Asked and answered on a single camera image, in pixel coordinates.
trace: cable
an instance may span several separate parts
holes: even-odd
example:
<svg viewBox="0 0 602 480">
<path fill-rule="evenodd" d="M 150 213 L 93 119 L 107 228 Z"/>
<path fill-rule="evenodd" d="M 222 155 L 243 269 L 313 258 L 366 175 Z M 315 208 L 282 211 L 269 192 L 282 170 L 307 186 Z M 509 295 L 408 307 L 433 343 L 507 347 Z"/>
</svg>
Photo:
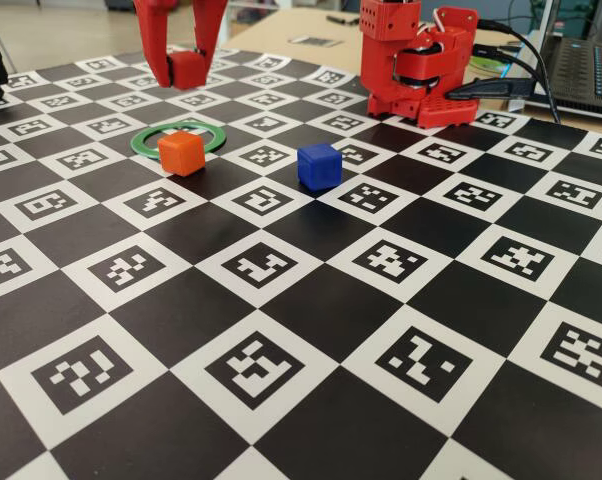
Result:
<svg viewBox="0 0 602 480">
<path fill-rule="evenodd" d="M 552 87 L 550 85 L 550 76 L 548 75 L 548 69 L 545 66 L 545 62 L 543 61 L 543 58 L 541 57 L 541 55 L 539 54 L 537 49 L 534 48 L 534 45 L 532 45 L 528 41 L 528 39 L 525 38 L 523 35 L 521 35 L 518 32 L 515 32 L 511 27 L 508 27 L 507 25 L 496 22 L 494 20 L 481 19 L 481 20 L 479 20 L 478 28 L 480 28 L 481 30 L 493 30 L 493 31 L 505 33 L 508 35 L 513 35 L 516 38 L 518 38 L 519 40 L 521 40 L 521 42 L 523 42 L 525 44 L 525 46 L 530 49 L 530 51 L 536 57 L 538 65 L 541 67 L 541 74 L 543 76 L 542 85 L 545 85 L 545 91 L 546 91 L 546 94 L 548 95 L 548 104 L 550 105 L 550 111 L 552 112 L 552 117 L 554 118 L 555 123 L 561 124 L 561 119 L 559 117 L 559 110 L 557 108 L 557 104 L 554 99 L 554 94 L 552 93 Z"/>
</svg>

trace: black and white pattern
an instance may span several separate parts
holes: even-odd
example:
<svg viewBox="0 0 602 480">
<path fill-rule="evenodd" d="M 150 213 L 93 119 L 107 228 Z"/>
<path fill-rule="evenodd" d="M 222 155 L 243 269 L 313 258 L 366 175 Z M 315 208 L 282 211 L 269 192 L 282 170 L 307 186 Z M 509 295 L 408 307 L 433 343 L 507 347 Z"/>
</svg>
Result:
<svg viewBox="0 0 602 480">
<path fill-rule="evenodd" d="M 0 479 L 602 478 L 602 135 L 214 58 L 191 91 L 141 54 L 11 76 Z M 184 120 L 228 134 L 204 171 L 130 150 Z M 343 181 L 309 192 L 316 143 Z"/>
</svg>

